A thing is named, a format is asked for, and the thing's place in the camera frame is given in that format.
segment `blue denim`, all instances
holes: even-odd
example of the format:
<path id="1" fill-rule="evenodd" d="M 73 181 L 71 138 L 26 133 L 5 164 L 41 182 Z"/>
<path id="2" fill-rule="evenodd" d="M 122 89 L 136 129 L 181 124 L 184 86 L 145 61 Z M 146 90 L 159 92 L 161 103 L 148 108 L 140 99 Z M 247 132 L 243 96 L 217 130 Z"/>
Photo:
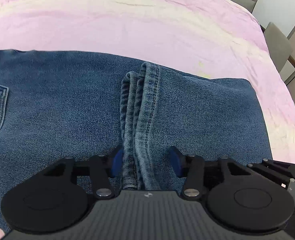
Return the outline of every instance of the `blue denim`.
<path id="1" fill-rule="evenodd" d="M 0 203 L 64 156 L 84 160 L 122 144 L 121 81 L 142 63 L 101 53 L 0 51 Z M 116 188 L 120 180 L 112 181 Z M 8 231 L 1 209 L 0 228 Z"/>
<path id="2" fill-rule="evenodd" d="M 101 53 L 0 51 L 0 203 L 62 157 L 84 160 L 122 143 L 121 186 L 131 189 L 181 187 L 169 165 L 171 145 L 244 164 L 272 158 L 247 81 L 142 64 Z M 111 182 L 118 188 L 120 180 Z M 1 210 L 0 227 L 8 231 Z"/>
<path id="3" fill-rule="evenodd" d="M 209 80 L 144 63 L 122 81 L 120 118 L 128 188 L 180 191 L 185 179 L 170 166 L 170 146 L 209 161 L 272 158 L 260 104 L 245 79 Z"/>

